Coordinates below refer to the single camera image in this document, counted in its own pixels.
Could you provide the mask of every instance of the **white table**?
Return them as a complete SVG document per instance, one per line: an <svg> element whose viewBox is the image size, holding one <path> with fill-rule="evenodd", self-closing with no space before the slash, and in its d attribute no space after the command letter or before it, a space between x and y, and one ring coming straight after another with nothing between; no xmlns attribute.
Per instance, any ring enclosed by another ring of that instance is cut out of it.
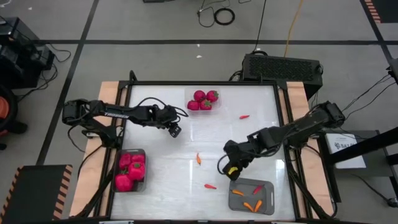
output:
<svg viewBox="0 0 398 224"><path fill-rule="evenodd" d="M247 141L258 129L279 126L272 86L133 86L129 106L147 96L185 109L185 89L219 89L221 108L190 114L179 122L182 132L172 138L166 130L127 122L123 149L144 149L148 158L147 185L139 193L115 193L111 218L134 220L294 220L284 151L253 160L241 177L267 180L275 188L271 216L232 211L228 207L229 179L216 169L227 140ZM142 105L160 105L148 100ZM249 114L248 119L239 116ZM201 166L196 162L199 152ZM220 169L227 158L221 162ZM204 188L204 184L217 187Z"/></svg>

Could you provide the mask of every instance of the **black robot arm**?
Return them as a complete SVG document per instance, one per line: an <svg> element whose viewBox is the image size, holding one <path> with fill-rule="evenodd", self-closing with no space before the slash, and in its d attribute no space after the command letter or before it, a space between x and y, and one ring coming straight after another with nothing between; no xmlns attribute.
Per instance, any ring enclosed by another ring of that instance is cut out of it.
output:
<svg viewBox="0 0 398 224"><path fill-rule="evenodd" d="M82 126L85 128L83 134L97 134L105 147L118 146L118 137L114 126L105 126L95 120L95 116L108 116L112 118L128 119L134 124L143 127L150 126L159 129L168 129L170 135L176 138L181 132L178 126L180 116L187 117L188 114L171 105L164 104L160 109L157 105L140 106L142 102L148 99L158 100L156 98L146 98L135 107L118 106L104 103L101 100L87 101L84 99L71 100L64 104L62 113L62 122L70 126Z"/></svg>
<svg viewBox="0 0 398 224"><path fill-rule="evenodd" d="M294 122L281 127L263 128L248 135L247 142L229 140L224 146L229 162L224 166L223 173L236 180L254 158L273 156L285 141L292 148L301 148L311 135L323 128L338 128L344 120L345 116L337 105L326 102L316 105Z"/></svg>

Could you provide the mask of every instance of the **yellow cable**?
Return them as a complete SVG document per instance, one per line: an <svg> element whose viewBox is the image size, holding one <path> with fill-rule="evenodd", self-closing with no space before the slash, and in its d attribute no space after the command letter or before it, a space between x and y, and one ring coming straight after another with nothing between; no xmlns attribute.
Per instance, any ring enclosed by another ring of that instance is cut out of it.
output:
<svg viewBox="0 0 398 224"><path fill-rule="evenodd" d="M303 2L304 2L304 0L300 0L300 4L298 5L298 9L297 9L296 15L294 15L294 19L293 19L292 25L290 25L289 34L287 35L287 41L286 41L286 48L285 48L284 57L286 57L286 55L287 55L287 49L289 48L290 34L292 33L293 26L296 23L296 20L297 20L299 14L300 14L300 10L301 10L301 6L303 5Z"/></svg>

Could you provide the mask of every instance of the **small red pepper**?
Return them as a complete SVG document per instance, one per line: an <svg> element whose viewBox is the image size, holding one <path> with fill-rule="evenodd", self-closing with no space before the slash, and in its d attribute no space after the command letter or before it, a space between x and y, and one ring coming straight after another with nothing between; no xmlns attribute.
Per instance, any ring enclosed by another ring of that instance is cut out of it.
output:
<svg viewBox="0 0 398 224"><path fill-rule="evenodd" d="M120 192L128 192L132 190L132 180L126 174L118 174L114 178L115 186Z"/></svg>
<svg viewBox="0 0 398 224"><path fill-rule="evenodd" d="M248 118L248 117L250 117L250 115L242 115L239 117L239 119L244 119L244 118Z"/></svg>
<svg viewBox="0 0 398 224"><path fill-rule="evenodd" d="M145 164L145 155L143 155L143 154L132 155L131 162L141 162L141 163Z"/></svg>
<svg viewBox="0 0 398 224"><path fill-rule="evenodd" d="M128 153L123 154L119 160L119 168L121 170L124 170L130 165L130 163L131 163L131 155Z"/></svg>
<svg viewBox="0 0 398 224"><path fill-rule="evenodd" d="M215 186L210 185L210 184L205 184L205 187L208 189L217 189Z"/></svg>
<svg viewBox="0 0 398 224"><path fill-rule="evenodd" d="M129 165L130 180L142 180L145 176L145 165L142 162L133 162Z"/></svg>
<svg viewBox="0 0 398 224"><path fill-rule="evenodd" d="M263 187L263 185L258 185L258 186L256 187L256 189L254 189L253 194L257 194L257 193L262 189L262 187Z"/></svg>

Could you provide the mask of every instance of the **clear plastic container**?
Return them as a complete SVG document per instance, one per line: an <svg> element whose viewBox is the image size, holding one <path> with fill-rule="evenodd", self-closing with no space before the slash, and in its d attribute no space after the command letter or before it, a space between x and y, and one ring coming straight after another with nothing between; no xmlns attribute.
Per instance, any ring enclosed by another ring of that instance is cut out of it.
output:
<svg viewBox="0 0 398 224"><path fill-rule="evenodd" d="M201 90L204 91L205 94L207 95L207 93L211 90L217 91L218 93L218 100L216 102L212 102L211 103L211 110L190 110L188 109L188 102L193 99L193 94L197 91L197 90ZM187 111L190 114L207 114L207 113L211 113L212 111L217 111L221 108L221 99L222 99L222 92L220 91L219 88L209 88L208 86L206 86L206 88L201 88L201 87L196 87L196 88L192 88L192 87L188 87L185 89L185 109L187 109Z"/></svg>
<svg viewBox="0 0 398 224"><path fill-rule="evenodd" d="M119 150L116 153L116 157L114 160L114 173L113 173L113 180L112 180L112 190L113 192L120 192L117 190L116 188L116 184L115 184L115 177L116 175L120 174L121 170L119 168L119 160L120 157L123 154L130 154L130 155L138 155L138 154L143 154L145 157L145 174L144 174L144 178L140 181L135 180L132 186L132 190L128 191L128 192L142 192L145 189L146 186L146 179L147 179L147 170L148 170L148 157L145 154L145 151L143 149L122 149Z"/></svg>

